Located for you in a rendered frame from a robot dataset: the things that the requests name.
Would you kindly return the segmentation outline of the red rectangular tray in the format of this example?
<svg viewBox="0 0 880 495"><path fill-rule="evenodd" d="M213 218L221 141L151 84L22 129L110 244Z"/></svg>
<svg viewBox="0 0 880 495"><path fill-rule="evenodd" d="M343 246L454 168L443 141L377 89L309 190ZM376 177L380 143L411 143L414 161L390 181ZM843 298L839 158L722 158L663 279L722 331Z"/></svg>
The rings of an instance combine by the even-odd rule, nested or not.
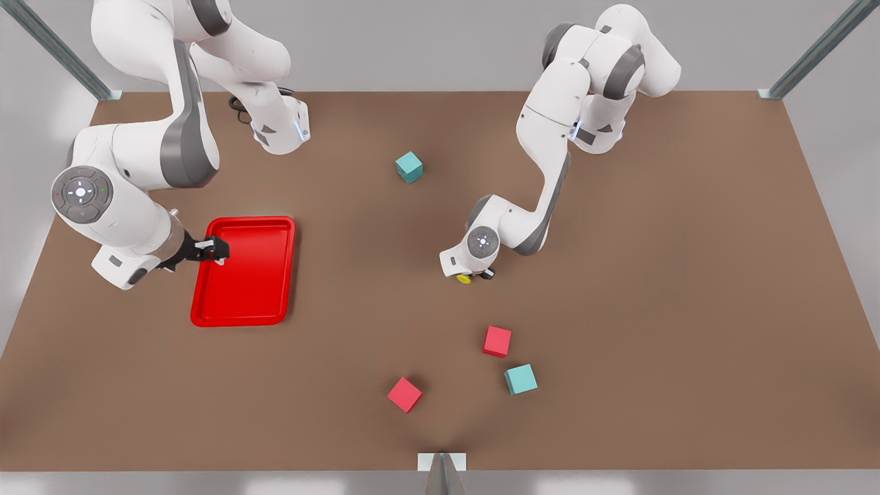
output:
<svg viewBox="0 0 880 495"><path fill-rule="evenodd" d="M261 326L287 313L296 224L288 216L217 217L207 227L230 245L220 265L202 263L190 320L201 328Z"/></svg>

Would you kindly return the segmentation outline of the silver frame post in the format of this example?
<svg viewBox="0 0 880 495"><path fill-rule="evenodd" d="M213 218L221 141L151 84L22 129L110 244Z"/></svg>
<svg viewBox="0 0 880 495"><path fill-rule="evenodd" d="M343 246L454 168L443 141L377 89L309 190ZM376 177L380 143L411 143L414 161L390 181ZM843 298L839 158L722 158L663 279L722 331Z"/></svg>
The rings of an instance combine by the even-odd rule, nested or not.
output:
<svg viewBox="0 0 880 495"><path fill-rule="evenodd" d="M466 453L419 453L418 471L428 471L424 495L466 495L459 471L466 471Z"/></svg>
<svg viewBox="0 0 880 495"><path fill-rule="evenodd" d="M814 70L834 48L857 28L874 10L880 0L854 0L823 34L814 41L804 54L767 89L758 89L761 100L781 100L788 95L805 76Z"/></svg>
<svg viewBox="0 0 880 495"><path fill-rule="evenodd" d="M0 6L97 100L122 99L123 91L108 88L24 0L0 0Z"/></svg>

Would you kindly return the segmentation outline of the red cube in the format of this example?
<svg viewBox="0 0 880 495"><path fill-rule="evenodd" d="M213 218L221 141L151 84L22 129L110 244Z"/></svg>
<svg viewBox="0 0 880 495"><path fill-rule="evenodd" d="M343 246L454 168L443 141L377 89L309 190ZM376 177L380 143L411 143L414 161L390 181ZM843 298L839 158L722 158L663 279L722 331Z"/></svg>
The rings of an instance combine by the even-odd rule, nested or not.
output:
<svg viewBox="0 0 880 495"><path fill-rule="evenodd" d="M401 377L388 392L387 398L408 414L422 398L422 391L406 377Z"/></svg>
<svg viewBox="0 0 880 495"><path fill-rule="evenodd" d="M482 344L482 353L505 358L509 353L510 340L512 340L512 330L488 326Z"/></svg>

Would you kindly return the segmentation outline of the teal cube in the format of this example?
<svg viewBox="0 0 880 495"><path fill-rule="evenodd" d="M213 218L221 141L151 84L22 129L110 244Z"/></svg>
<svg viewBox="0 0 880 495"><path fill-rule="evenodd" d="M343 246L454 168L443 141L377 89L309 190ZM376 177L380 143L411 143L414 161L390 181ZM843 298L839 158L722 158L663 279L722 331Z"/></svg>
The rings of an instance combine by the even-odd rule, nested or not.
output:
<svg viewBox="0 0 880 495"><path fill-rule="evenodd" d="M530 364L522 364L504 372L504 379L510 395L517 395L537 389L538 383Z"/></svg>
<svg viewBox="0 0 880 495"><path fill-rule="evenodd" d="M424 166L416 155L409 151L395 160L396 171L406 183L412 183L424 175Z"/></svg>

